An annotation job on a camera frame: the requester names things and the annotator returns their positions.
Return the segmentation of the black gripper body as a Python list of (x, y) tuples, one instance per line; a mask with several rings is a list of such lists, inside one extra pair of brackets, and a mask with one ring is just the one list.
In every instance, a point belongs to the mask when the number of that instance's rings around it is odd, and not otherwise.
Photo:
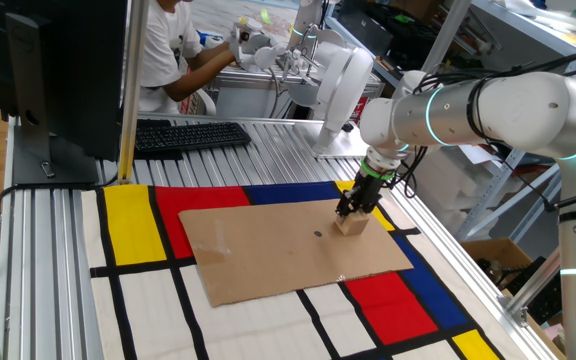
[(350, 190), (351, 208), (374, 208), (381, 199), (380, 191), (386, 180), (371, 175), (358, 174)]

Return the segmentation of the bare hand of person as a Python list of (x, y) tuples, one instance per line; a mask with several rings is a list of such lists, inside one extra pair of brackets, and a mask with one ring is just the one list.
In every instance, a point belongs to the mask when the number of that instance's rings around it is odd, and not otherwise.
[(220, 56), (226, 63), (239, 63), (240, 62), (240, 46), (237, 41), (224, 42), (220, 45), (222, 52)]

